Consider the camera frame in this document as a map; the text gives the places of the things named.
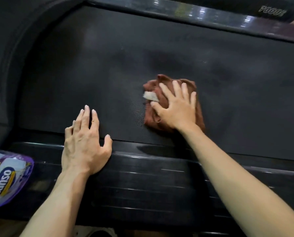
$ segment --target forearm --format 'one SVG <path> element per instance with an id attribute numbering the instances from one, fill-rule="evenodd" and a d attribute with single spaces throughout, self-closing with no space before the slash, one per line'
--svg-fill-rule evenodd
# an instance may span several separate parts
<path id="1" fill-rule="evenodd" d="M 195 124 L 180 129 L 221 200 L 247 236 L 294 236 L 294 211 Z"/>
<path id="2" fill-rule="evenodd" d="M 87 173 L 75 169 L 62 172 L 21 237 L 71 236 L 87 178 Z"/>

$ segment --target black running belt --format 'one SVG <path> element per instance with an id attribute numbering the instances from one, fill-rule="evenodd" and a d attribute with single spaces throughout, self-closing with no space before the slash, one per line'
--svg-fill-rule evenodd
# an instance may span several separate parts
<path id="1" fill-rule="evenodd" d="M 29 56 L 19 127 L 64 133 L 81 108 L 100 136 L 173 146 L 143 124 L 142 85 L 196 82 L 208 136 L 224 151 L 294 159 L 294 43 L 82 7 Z"/>

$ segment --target hand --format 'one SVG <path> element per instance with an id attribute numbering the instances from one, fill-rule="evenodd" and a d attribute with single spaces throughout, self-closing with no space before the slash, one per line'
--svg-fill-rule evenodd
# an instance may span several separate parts
<path id="1" fill-rule="evenodd" d="M 168 98 L 168 109 L 163 108 L 159 103 L 154 101 L 150 104 L 162 120 L 171 128 L 180 131 L 190 123 L 195 123 L 196 92 L 192 92 L 190 98 L 186 83 L 182 83 L 182 88 L 176 80 L 172 84 L 175 96 L 166 85 L 159 83 L 164 95 Z"/>
<path id="2" fill-rule="evenodd" d="M 77 168 L 88 175 L 99 172 L 112 153 L 112 139 L 105 136 L 104 146 L 98 140 L 98 116 L 92 110 L 92 124 L 89 129 L 90 108 L 82 109 L 71 127 L 65 130 L 65 145 L 62 152 L 62 171 Z"/>

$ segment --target purple packaging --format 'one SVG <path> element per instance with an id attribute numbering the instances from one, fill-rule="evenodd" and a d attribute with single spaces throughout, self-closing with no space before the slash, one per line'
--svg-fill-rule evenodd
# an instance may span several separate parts
<path id="1" fill-rule="evenodd" d="M 0 150 L 0 206 L 23 188 L 34 167 L 32 158 Z"/>

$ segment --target brown microfiber towel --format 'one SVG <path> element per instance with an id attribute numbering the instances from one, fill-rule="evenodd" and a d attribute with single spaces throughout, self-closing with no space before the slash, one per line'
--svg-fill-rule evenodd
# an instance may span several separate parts
<path id="1" fill-rule="evenodd" d="M 144 84 L 144 88 L 145 88 L 145 91 L 155 92 L 159 99 L 159 104 L 163 108 L 167 109 L 169 107 L 169 102 L 168 102 L 168 99 L 163 94 L 161 88 L 159 87 L 159 83 L 165 84 L 169 88 L 169 90 L 174 94 L 172 81 L 173 79 L 171 79 L 170 77 L 166 75 L 158 75 L 156 80 L 150 80 L 149 82 Z M 182 83 L 186 83 L 188 91 L 189 91 L 189 96 L 191 96 L 191 93 L 193 91 L 196 91 L 196 85 L 194 81 L 190 81 L 187 79 L 178 79 L 177 81 L 180 86 L 182 85 Z M 196 99 L 197 99 L 197 103 L 195 107 L 196 124 L 201 128 L 202 131 L 205 131 L 202 110 L 197 98 L 197 94 L 196 94 Z M 155 128 L 157 130 L 173 132 L 173 129 L 169 127 L 166 123 L 164 123 L 164 121 L 161 120 L 160 116 L 157 115 L 156 111 L 151 107 L 150 100 L 146 100 L 146 112 L 145 112 L 144 123 L 146 126 Z"/>

